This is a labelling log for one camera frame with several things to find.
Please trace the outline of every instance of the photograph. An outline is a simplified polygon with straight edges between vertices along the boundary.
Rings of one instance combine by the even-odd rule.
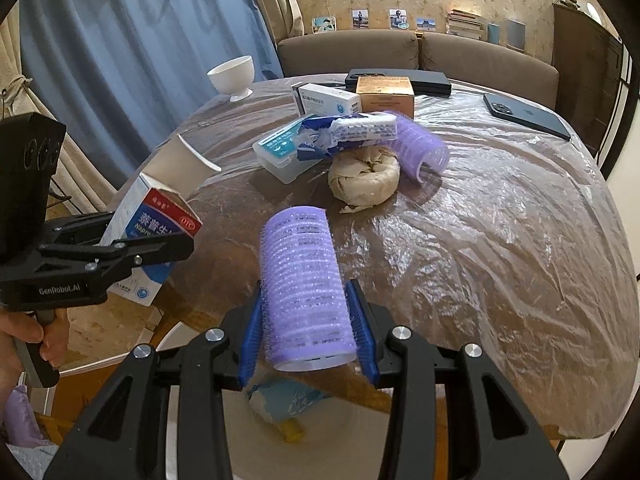
[[[311,28],[314,34],[333,32],[335,30],[335,16],[320,16],[319,18],[314,18],[311,21]]]
[[[351,9],[353,28],[369,28],[369,9]]]
[[[436,30],[436,20],[433,18],[416,18],[415,27],[417,30]]]
[[[406,20],[406,10],[389,9],[389,24],[391,28],[409,28],[409,23]]]

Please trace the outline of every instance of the silver screw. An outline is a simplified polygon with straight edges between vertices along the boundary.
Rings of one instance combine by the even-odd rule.
[[[207,333],[204,335],[204,337],[207,338],[207,341],[212,343],[222,340],[224,336],[225,336],[225,331],[222,330],[221,328],[210,328],[209,330],[207,330]]]
[[[396,326],[391,333],[396,339],[404,340],[411,337],[411,329],[405,326]]]
[[[136,359],[144,359],[145,357],[149,357],[151,355],[151,346],[149,345],[138,345],[133,349],[133,357]]]
[[[465,345],[465,354],[469,357],[480,357],[482,355],[482,348],[476,343],[469,343]]]

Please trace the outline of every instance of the orange box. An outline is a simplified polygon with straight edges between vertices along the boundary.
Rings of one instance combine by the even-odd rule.
[[[408,77],[360,76],[356,94],[365,113],[393,110],[414,118],[414,89]]]

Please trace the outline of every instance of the purple hair roller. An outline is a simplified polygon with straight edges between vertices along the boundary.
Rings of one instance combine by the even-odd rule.
[[[449,163],[449,149],[443,140],[402,114],[388,113],[398,118],[398,138],[384,144],[396,152],[402,171],[421,184],[423,164],[441,175]]]
[[[284,372],[353,361],[356,343],[324,210],[280,211],[261,241],[267,360]]]

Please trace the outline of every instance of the dark brown cabinet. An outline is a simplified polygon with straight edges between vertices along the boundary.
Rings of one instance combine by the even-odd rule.
[[[613,113],[622,43],[591,16],[554,4],[553,66],[560,74],[556,112],[596,155]]]

